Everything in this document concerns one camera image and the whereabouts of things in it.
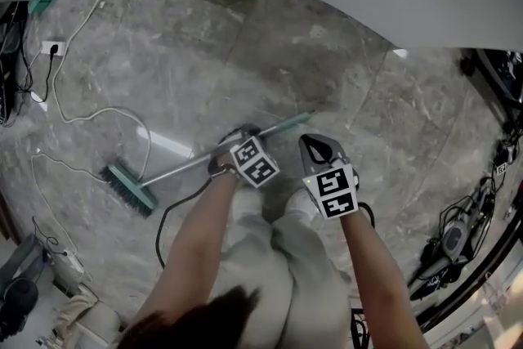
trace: shoe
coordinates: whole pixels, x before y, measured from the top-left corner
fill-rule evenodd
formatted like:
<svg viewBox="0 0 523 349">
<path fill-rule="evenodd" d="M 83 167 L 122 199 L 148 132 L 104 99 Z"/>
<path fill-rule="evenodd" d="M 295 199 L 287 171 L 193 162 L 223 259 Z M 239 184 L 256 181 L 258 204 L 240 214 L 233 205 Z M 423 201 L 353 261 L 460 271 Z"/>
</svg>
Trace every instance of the shoe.
<svg viewBox="0 0 523 349">
<path fill-rule="evenodd" d="M 320 211 L 312 202 L 305 188 L 294 192 L 285 205 L 285 214 L 298 213 L 304 221 L 312 222 Z"/>
<path fill-rule="evenodd" d="M 261 215 L 263 194 L 251 186 L 242 186 L 235 192 L 230 206 L 233 221 L 248 215 Z"/>
</svg>

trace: metal broom handle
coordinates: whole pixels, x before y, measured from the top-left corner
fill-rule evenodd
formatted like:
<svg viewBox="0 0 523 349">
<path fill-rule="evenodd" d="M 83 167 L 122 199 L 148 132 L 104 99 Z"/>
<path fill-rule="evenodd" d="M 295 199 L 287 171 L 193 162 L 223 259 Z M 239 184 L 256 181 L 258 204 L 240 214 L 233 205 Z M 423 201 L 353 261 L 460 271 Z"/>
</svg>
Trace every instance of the metal broom handle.
<svg viewBox="0 0 523 349">
<path fill-rule="evenodd" d="M 281 123 L 277 123 L 276 125 L 273 125 L 272 127 L 268 127 L 267 129 L 260 132 L 260 137 L 268 138 L 270 136 L 273 136 L 277 134 L 278 132 L 282 132 L 288 128 L 291 128 L 295 125 L 298 125 L 299 123 L 304 123 L 307 121 L 314 113 L 315 111 L 311 112 L 304 112 L 302 114 L 298 114 L 296 116 L 293 116 L 292 118 L 285 119 Z M 206 163 L 211 159 L 213 151 L 201 154 L 200 156 L 195 156 L 192 159 L 187 160 L 183 164 L 180 164 L 179 166 L 176 166 L 173 169 L 169 169 L 168 171 L 164 173 L 160 173 L 159 175 L 155 177 L 151 177 L 150 179 L 147 179 L 146 181 L 143 181 L 141 183 L 141 187 L 145 187 L 150 185 L 151 183 L 155 183 L 156 181 L 160 181 L 164 179 L 165 177 L 170 177 L 171 175 L 174 175 L 179 172 L 183 172 L 186 169 L 193 168 L 194 166 L 198 166 L 200 164 Z"/>
</svg>

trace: person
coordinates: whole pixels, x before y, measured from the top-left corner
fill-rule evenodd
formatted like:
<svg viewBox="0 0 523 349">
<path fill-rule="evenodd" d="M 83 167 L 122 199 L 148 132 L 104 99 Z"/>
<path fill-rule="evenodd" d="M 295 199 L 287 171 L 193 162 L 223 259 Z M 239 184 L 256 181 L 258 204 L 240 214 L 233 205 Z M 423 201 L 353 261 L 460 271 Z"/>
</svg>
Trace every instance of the person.
<svg viewBox="0 0 523 349">
<path fill-rule="evenodd" d="M 346 347 L 348 288 L 311 229 L 317 209 L 307 192 L 295 192 L 271 225 L 262 194 L 237 188 L 230 154 L 217 165 L 224 170 L 183 221 L 118 349 Z M 367 217 L 340 222 L 373 347 L 428 347 L 403 275 Z"/>
</svg>

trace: white cable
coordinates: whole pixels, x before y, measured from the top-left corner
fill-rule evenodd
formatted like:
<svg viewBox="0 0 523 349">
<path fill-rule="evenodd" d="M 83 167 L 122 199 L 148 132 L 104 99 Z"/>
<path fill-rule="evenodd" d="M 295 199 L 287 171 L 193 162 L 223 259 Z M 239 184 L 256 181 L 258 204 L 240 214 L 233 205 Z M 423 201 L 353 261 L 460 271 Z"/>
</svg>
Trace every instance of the white cable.
<svg viewBox="0 0 523 349">
<path fill-rule="evenodd" d="M 108 108 L 104 108 L 104 109 L 98 110 L 94 114 L 88 115 L 87 117 L 77 117 L 77 118 L 68 119 L 65 116 L 64 111 L 62 110 L 62 107 L 61 107 L 60 102 L 58 100 L 58 95 L 56 94 L 56 78 L 57 78 L 58 74 L 60 73 L 60 71 L 62 70 L 62 67 L 64 66 L 65 58 L 67 57 L 67 53 L 69 52 L 70 44 L 73 41 L 73 39 L 78 35 L 80 30 L 89 21 L 89 18 L 91 18 L 92 14 L 95 12 L 95 10 L 98 7 L 99 3 L 100 3 L 100 0 L 96 0 L 95 1 L 94 5 L 92 6 L 92 9 L 89 11 L 89 13 L 87 14 L 86 18 L 83 20 L 82 24 L 80 24 L 80 26 L 76 28 L 76 30 L 73 32 L 73 34 L 67 40 L 67 43 L 65 43 L 64 56 L 62 57 L 62 61 L 60 62 L 60 65 L 58 66 L 58 69 L 56 70 L 56 72 L 55 72 L 55 74 L 53 75 L 53 78 L 52 78 L 52 83 L 51 83 L 52 91 L 53 91 L 53 94 L 55 96 L 55 100 L 56 100 L 56 104 L 58 106 L 58 110 L 60 111 L 60 116 L 62 118 L 62 121 L 64 121 L 64 123 L 74 123 L 76 121 L 89 121 L 89 120 L 95 118 L 97 115 L 103 114 L 104 112 L 113 111 L 113 112 L 116 112 L 118 114 L 125 115 L 126 117 L 129 117 L 130 119 L 133 119 L 134 121 L 139 123 L 147 131 L 147 152 L 145 154 L 145 160 L 144 160 L 144 164 L 143 164 L 143 166 L 141 168 L 140 175 L 138 176 L 138 180 L 140 180 L 144 176 L 145 167 L 147 166 L 147 161 L 149 160 L 150 147 L 151 147 L 150 131 L 145 126 L 145 124 L 136 115 L 134 115 L 134 113 L 132 113 L 130 110 L 124 110 L 122 108 L 115 108 L 113 106 L 110 106 Z"/>
</svg>

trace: person's leg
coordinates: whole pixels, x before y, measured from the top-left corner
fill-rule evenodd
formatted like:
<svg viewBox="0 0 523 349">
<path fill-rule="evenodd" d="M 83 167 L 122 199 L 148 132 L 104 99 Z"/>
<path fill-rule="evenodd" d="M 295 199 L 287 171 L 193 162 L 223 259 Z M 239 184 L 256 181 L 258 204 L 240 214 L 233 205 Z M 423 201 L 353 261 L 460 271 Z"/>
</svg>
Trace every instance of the person's leg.
<svg viewBox="0 0 523 349">
<path fill-rule="evenodd" d="M 232 223 L 226 234 L 227 250 L 211 299 L 236 285 L 248 293 L 260 289 L 260 301 L 249 317 L 240 347 L 276 347 L 290 306 L 293 278 L 285 257 L 270 245 L 272 226 L 262 217 L 262 195 L 240 188 L 233 198 Z"/>
<path fill-rule="evenodd" d="M 349 337 L 348 287 L 310 228 L 316 213 L 307 192 L 299 190 L 273 225 L 273 247 L 286 256 L 294 278 L 282 347 L 338 349 Z"/>
</svg>

